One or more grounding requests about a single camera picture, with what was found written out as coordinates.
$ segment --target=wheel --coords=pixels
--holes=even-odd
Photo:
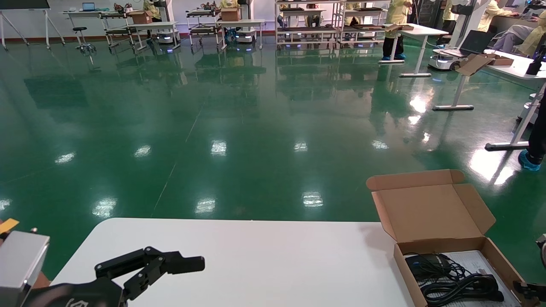
[[[459,69],[461,68],[461,62],[459,61],[455,61],[453,63],[451,63],[451,65],[449,66],[449,70],[456,70],[456,69]]]

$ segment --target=laptop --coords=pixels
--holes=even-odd
[[[82,11],[95,11],[95,3],[94,2],[83,2],[81,4],[83,10]]]
[[[470,30],[468,35],[465,38],[465,41],[462,42],[461,47],[458,50],[442,50],[443,54],[449,54],[457,57],[467,57],[471,54],[482,54],[489,42],[495,36],[491,32],[482,32],[476,30]]]
[[[303,11],[303,8],[285,8],[281,9],[281,11]]]
[[[356,8],[355,11],[382,11],[382,8]]]

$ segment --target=box lid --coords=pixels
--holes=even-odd
[[[127,13],[128,16],[134,16],[134,15],[148,15],[148,16],[152,16],[152,12],[150,11],[130,11]]]
[[[390,25],[390,26],[388,26],[388,27],[385,27],[384,30],[385,30],[385,32],[392,32],[392,31],[398,30],[398,29],[400,29],[400,28],[402,28],[401,25],[392,24],[392,25]]]
[[[472,54],[464,58],[459,64],[460,67],[455,71],[465,76],[472,76],[491,61],[493,61],[492,58]]]
[[[383,229],[397,242],[481,237],[495,223],[464,174],[443,169],[370,177]]]

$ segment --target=monitor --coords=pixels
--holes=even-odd
[[[83,2],[82,8],[84,11],[94,11],[95,10],[95,3],[94,2]]]
[[[533,59],[537,58],[541,49],[545,47],[544,45],[546,45],[546,34],[543,34],[540,41],[538,41],[537,48],[535,49],[535,52],[533,54]]]
[[[0,0],[0,10],[49,9],[48,0]]]

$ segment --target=yellow tag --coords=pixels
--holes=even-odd
[[[17,224],[19,224],[19,221],[14,219],[8,219],[7,221],[0,224],[0,233],[12,230],[13,227],[17,226]]]

